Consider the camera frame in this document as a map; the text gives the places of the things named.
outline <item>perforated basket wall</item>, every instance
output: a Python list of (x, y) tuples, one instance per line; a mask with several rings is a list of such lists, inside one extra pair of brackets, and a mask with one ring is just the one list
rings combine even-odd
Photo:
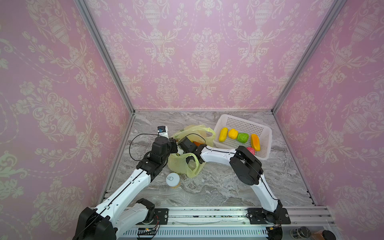
[[(227, 127), (228, 131), (232, 128), (236, 129), (239, 133), (245, 132), (249, 134), (249, 139), (246, 143), (241, 143), (236, 139), (231, 139), (227, 136), (224, 142), (219, 142), (220, 131), (222, 128)], [(272, 129), (268, 126), (251, 122), (242, 118), (234, 117), (228, 114), (221, 115), (215, 129), (216, 138), (214, 143), (219, 148), (232, 149), (238, 146), (251, 146), (251, 134), (256, 134), (260, 139), (260, 151), (256, 152), (257, 158), (266, 160), (269, 157), (272, 144)]]

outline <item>plastic bag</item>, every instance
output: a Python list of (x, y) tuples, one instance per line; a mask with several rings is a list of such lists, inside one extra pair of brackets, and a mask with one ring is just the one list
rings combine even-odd
[[(207, 132), (212, 133), (212, 136), (207, 137)], [(213, 140), (215, 139), (216, 133), (211, 128), (205, 127), (205, 125), (187, 126), (184, 128), (184, 130), (175, 133), (172, 137), (177, 140), (181, 140), (186, 135), (191, 133), (195, 133), (202, 136), (205, 139), (205, 144), (209, 146), (213, 146)], [(204, 143), (201, 137), (194, 134), (187, 136), (187, 138), (193, 142)], [(187, 164), (185, 159), (189, 156), (193, 156), (193, 158), (195, 159), (195, 162), (189, 161), (189, 164)], [(178, 154), (173, 153), (173, 154), (170, 154), (168, 157), (169, 169), (176, 173), (186, 174), (187, 177), (189, 178), (196, 177), (200, 173), (200, 171), (203, 169), (205, 164), (206, 164), (205, 162), (200, 164), (199, 161), (197, 160), (196, 155), (193, 153), (181, 154), (179, 156)]]

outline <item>can lid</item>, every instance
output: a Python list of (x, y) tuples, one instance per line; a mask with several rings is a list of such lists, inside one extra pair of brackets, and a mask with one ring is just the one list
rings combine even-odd
[(304, 226), (299, 228), (299, 234), (304, 238), (309, 238), (311, 236), (311, 231)]
[(168, 186), (176, 187), (180, 182), (180, 176), (175, 172), (170, 173), (167, 176), (166, 182), (167, 182)]
[(324, 230), (324, 231), (323, 231), (323, 238), (324, 238), (325, 240), (336, 240), (336, 237), (335, 237), (335, 235), (333, 234), (333, 232), (328, 231), (328, 230)]

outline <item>pink wall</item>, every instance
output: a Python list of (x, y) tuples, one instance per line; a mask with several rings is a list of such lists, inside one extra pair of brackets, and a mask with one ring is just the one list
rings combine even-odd
[(345, 240), (384, 234), (383, 60), (384, 2), (348, 0), (277, 114)]
[(86, 0), (136, 109), (271, 109), (333, 0)]
[(0, 239), (72, 239), (128, 118), (73, 1), (2, 1)]

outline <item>green fruit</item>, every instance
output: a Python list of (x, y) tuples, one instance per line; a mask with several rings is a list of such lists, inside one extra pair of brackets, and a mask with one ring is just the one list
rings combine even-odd
[(248, 133), (239, 133), (237, 135), (237, 140), (241, 143), (246, 143), (248, 141), (249, 135)]

